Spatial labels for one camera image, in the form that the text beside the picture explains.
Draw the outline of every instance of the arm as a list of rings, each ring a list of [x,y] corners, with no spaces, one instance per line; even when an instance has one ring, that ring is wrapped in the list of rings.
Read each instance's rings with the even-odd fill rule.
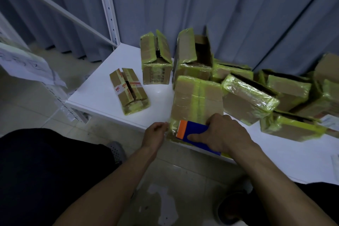
[[[168,123],[154,123],[141,148],[114,172],[70,205],[54,226],[116,225],[146,169],[155,159]]]
[[[337,225],[301,191],[230,116],[214,114],[209,129],[189,140],[228,153],[248,174],[273,225]]]

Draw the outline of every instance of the tile floor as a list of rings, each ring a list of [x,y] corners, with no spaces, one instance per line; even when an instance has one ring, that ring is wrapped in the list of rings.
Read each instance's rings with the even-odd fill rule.
[[[44,57],[68,86],[79,85],[100,63],[77,60],[56,50],[32,48]],[[140,147],[143,134],[93,117],[86,125],[57,111],[52,95],[39,83],[0,71],[0,136],[20,128],[49,128],[94,144],[115,140],[127,155]],[[138,186],[119,226],[217,225],[212,205],[244,171],[236,165],[164,142]]]

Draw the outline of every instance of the foot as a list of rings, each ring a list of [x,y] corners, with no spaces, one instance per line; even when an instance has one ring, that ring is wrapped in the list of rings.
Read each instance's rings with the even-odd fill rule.
[[[112,151],[114,161],[116,164],[122,164],[127,160],[127,156],[125,154],[124,149],[122,148],[121,144],[116,141],[112,141],[106,145]]]
[[[215,207],[215,219],[221,225],[232,225],[241,218],[241,204],[253,187],[248,178],[242,178],[231,187],[227,196]]]

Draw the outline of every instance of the forearm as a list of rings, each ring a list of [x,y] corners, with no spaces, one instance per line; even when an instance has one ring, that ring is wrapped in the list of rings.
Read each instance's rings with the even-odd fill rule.
[[[57,219],[58,225],[116,225],[146,169],[152,152],[141,148],[75,201]]]
[[[232,155],[251,178],[273,225],[336,225],[257,144]]]

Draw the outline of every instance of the black pants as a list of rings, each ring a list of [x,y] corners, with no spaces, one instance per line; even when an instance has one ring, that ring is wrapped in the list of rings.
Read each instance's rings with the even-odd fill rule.
[[[49,129],[22,129],[0,138],[0,225],[52,225],[92,186],[116,169],[111,150]],[[297,184],[334,221],[339,186]],[[242,206],[244,222],[269,225],[256,192]]]

